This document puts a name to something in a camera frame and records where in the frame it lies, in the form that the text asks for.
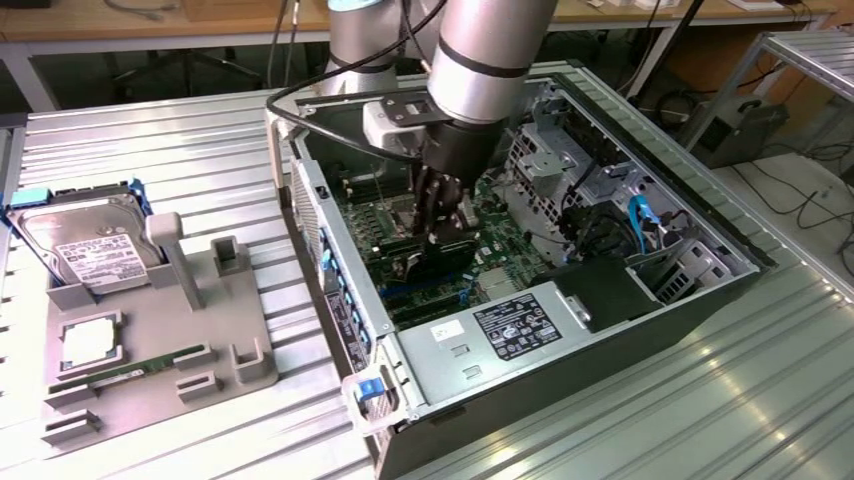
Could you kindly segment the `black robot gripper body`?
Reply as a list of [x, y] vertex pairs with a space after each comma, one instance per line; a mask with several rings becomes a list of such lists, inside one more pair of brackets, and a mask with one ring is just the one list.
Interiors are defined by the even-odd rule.
[[428, 125], [421, 163], [461, 183], [475, 183], [487, 169], [503, 126], [503, 121], [469, 124], [457, 120]]

